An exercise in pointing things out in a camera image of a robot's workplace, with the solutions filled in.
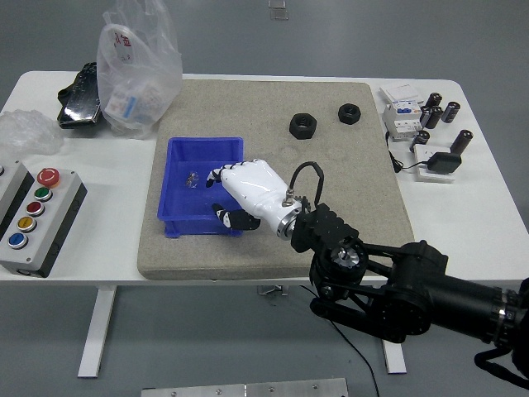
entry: clear plastic bag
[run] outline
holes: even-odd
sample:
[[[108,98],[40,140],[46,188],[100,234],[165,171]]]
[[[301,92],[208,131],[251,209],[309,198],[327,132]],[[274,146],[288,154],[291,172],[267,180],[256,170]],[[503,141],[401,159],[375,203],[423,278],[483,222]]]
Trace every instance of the clear plastic bag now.
[[[25,155],[54,155],[64,143],[57,122],[41,112],[15,110],[0,116],[0,149],[18,160]]]
[[[98,92],[118,135],[146,136],[182,88],[182,58],[162,0],[117,0],[103,13]]]

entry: table top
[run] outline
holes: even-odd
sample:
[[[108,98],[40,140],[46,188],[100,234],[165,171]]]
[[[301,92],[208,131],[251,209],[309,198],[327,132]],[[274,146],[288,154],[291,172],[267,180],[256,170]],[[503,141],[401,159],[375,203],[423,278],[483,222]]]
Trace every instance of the table top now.
[[[57,92],[74,80],[76,72],[28,72],[21,76],[3,111],[36,109],[56,119]],[[287,81],[351,81],[367,83],[379,113],[384,110],[380,85],[389,79],[309,78],[276,76],[185,75],[186,79],[257,79]],[[447,274],[466,280],[521,280],[529,275],[529,234],[461,87],[448,80],[406,80],[424,97],[439,92],[461,105],[452,124],[440,122],[431,144],[450,146],[461,129],[474,133],[462,155],[463,165],[452,184],[417,181],[414,169],[397,174],[416,240],[427,240],[448,255]],[[381,122],[381,134],[384,133]],[[64,131],[65,143],[53,156],[22,158],[30,172],[50,166],[75,170],[88,196],[47,279],[12,275],[0,267],[0,284],[50,285],[213,285],[211,280],[150,281],[136,268],[137,247],[145,208],[155,135],[145,140],[115,137],[105,126]],[[413,164],[409,142],[390,142],[395,157]],[[369,276],[365,282],[383,282]],[[282,280],[298,284],[307,279]],[[237,284],[263,284],[242,280]]]

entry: blue plastic tray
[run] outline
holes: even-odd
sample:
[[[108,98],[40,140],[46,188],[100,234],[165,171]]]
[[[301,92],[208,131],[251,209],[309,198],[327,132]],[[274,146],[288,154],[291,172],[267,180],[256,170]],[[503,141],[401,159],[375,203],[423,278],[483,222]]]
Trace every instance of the blue plastic tray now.
[[[212,210],[213,203],[232,210],[241,206],[222,184],[206,188],[211,170],[243,160],[242,138],[171,138],[167,146],[158,219],[167,237],[184,234],[227,234],[241,231],[225,227]]]

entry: control box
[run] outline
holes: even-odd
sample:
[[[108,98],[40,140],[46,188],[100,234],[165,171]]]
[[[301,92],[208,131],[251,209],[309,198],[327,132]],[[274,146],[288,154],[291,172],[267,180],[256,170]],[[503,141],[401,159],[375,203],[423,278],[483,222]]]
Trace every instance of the control box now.
[[[397,101],[386,105],[382,120],[395,140],[412,139],[421,126],[422,110],[416,101]]]
[[[0,265],[13,274],[47,277],[86,193],[74,171],[43,169],[0,240]]]
[[[0,164],[0,240],[33,181],[33,175],[21,161],[5,161]]]

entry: gray floor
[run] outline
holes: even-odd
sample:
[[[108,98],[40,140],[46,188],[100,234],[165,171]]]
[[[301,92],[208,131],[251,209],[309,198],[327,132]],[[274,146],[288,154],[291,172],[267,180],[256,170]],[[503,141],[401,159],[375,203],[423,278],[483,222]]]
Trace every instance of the gray floor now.
[[[95,60],[112,3],[2,2],[0,105],[29,70]],[[269,19],[266,0],[167,3],[186,73],[457,81],[529,224],[529,2],[287,0],[287,22]],[[0,395],[129,396],[143,387],[327,377],[346,377],[351,395],[374,395],[364,363],[310,313],[311,297],[298,288],[287,298],[242,287],[120,288],[100,377],[78,380],[95,294],[0,288]],[[527,394],[475,368],[486,346],[453,332],[434,327],[409,338],[409,373],[391,376],[379,341],[346,333],[383,396]]]

